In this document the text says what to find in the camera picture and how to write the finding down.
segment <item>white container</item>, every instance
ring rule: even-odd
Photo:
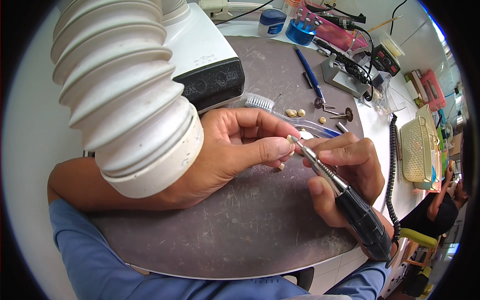
[[[281,11],[263,11],[258,23],[258,34],[264,37],[276,36],[282,31],[286,19],[287,15]]]

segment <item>blue pen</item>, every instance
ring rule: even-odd
[[[318,84],[318,81],[317,81],[317,78],[315,78],[315,75],[313,74],[313,71],[312,69],[310,68],[310,66],[308,65],[307,63],[307,60],[305,59],[305,57],[303,56],[303,54],[300,52],[300,49],[298,49],[297,46],[293,45],[293,47],[295,48],[295,52],[297,53],[297,55],[299,56],[300,58],[300,61],[303,65],[303,67],[305,68],[305,71],[307,73],[307,76],[310,80],[310,83],[312,84],[312,87],[313,89],[315,90],[315,93],[317,94],[317,96],[320,98],[320,100],[322,101],[323,104],[325,104],[325,98],[324,98],[324,95],[322,94],[322,89],[320,88],[320,85]]]

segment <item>toothbrush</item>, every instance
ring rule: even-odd
[[[279,114],[273,111],[273,106],[275,105],[275,101],[270,100],[266,97],[253,94],[253,93],[245,93],[247,99],[245,100],[245,106],[250,108],[261,108],[266,112],[276,116],[277,118],[286,121],[287,123],[291,124],[293,127],[297,129],[305,128],[309,129],[310,133],[316,135],[317,137],[326,137],[326,138],[334,138],[336,136],[341,135],[338,131],[330,129],[328,127],[322,126],[320,124],[305,120],[305,118],[290,118]]]

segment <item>fingernail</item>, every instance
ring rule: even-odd
[[[320,180],[312,180],[308,187],[312,195],[319,195],[324,191],[324,186]]]
[[[325,158],[327,156],[330,156],[332,153],[332,150],[323,150],[318,153],[318,158]]]
[[[292,152],[292,145],[287,141],[287,139],[279,138],[278,139],[278,151],[280,156],[285,156]]]

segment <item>green chair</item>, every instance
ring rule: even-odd
[[[400,237],[410,240],[410,245],[408,246],[408,249],[405,252],[406,255],[403,257],[402,261],[408,264],[419,265],[422,268],[426,267],[431,255],[437,251],[438,243],[440,241],[440,237],[434,239],[409,228],[402,228],[400,231]],[[410,257],[412,256],[418,245],[428,248],[427,255],[425,256],[425,259],[422,263],[410,260]]]

